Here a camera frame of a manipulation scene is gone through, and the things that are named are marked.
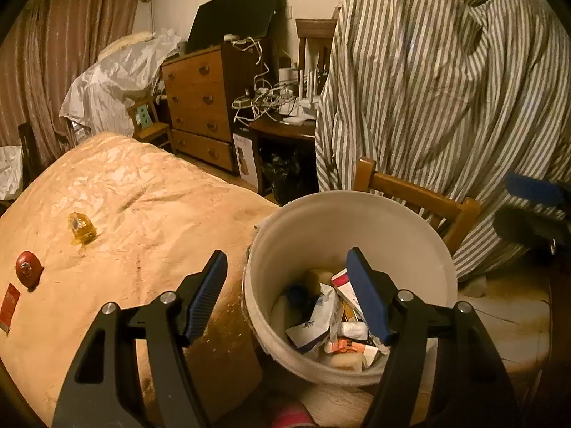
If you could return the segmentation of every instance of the television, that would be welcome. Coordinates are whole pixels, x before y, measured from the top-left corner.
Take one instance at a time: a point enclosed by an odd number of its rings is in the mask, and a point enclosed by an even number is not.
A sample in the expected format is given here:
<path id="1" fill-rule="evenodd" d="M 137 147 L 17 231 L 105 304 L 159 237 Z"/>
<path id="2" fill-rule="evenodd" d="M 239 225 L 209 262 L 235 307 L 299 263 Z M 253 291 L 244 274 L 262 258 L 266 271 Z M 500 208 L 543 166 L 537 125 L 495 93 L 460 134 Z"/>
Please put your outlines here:
<path id="1" fill-rule="evenodd" d="M 198 8 L 186 52 L 190 53 L 224 41 L 234 34 L 244 39 L 268 35 L 269 24 L 281 0 L 212 0 Z"/>

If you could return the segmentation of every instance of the chair seat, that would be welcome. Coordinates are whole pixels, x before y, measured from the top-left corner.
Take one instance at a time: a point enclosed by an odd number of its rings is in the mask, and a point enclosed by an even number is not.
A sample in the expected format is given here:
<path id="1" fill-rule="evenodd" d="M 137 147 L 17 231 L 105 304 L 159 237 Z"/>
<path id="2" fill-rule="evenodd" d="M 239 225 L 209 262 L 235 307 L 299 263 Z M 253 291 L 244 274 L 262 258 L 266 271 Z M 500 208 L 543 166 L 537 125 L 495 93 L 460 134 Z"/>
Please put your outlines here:
<path id="1" fill-rule="evenodd" d="M 158 136 L 167 133 L 168 124 L 164 122 L 154 122 L 150 127 L 142 129 L 139 132 L 133 134 L 133 138 L 139 141 L 150 141 Z"/>

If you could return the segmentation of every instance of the red packet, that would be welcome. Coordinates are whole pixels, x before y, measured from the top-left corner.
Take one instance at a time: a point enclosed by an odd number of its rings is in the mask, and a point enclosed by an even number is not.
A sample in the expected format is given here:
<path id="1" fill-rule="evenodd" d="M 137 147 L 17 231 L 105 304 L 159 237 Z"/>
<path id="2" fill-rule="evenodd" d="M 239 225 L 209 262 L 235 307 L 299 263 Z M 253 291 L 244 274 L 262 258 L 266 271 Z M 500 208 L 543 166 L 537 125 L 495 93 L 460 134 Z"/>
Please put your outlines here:
<path id="1" fill-rule="evenodd" d="M 6 291 L 6 295 L 4 296 L 4 301 L 2 302 L 2 308 L 0 309 L 0 328 L 4 330 L 6 334 L 10 331 L 12 316 L 16 310 L 16 303 L 19 297 L 20 292 L 10 283 L 8 285 L 8 291 Z"/>

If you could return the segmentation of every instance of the white bucket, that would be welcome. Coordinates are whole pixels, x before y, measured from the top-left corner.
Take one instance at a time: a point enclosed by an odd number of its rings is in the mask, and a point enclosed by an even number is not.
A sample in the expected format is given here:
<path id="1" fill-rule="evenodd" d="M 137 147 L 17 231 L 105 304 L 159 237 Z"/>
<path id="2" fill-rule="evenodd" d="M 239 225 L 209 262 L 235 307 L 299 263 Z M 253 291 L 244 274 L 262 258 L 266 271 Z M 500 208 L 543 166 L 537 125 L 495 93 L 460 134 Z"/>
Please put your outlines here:
<path id="1" fill-rule="evenodd" d="M 456 271 L 446 245 L 405 206 L 352 191 L 311 194 L 287 204 L 266 221 L 252 244 L 244 295 L 262 347 L 289 371 L 314 383 L 367 386 L 378 383 L 384 370 L 386 359 L 362 373 L 314 362 L 269 325 L 273 304 L 286 287 L 310 268 L 342 270 L 354 246 L 399 289 L 414 291 L 429 304 L 456 303 Z"/>

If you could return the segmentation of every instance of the yellow plastic wrapper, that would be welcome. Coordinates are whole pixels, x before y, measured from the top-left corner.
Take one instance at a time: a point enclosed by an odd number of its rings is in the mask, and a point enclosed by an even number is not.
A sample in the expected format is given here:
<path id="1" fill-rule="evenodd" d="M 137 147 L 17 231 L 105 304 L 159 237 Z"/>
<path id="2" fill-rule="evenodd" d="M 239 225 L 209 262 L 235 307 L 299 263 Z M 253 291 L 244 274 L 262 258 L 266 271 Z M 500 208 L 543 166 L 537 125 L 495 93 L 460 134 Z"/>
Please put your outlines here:
<path id="1" fill-rule="evenodd" d="M 71 242 L 73 245 L 86 245 L 97 236 L 97 230 L 85 214 L 79 212 L 72 212 L 67 218 L 71 231 L 73 231 L 74 240 Z"/>

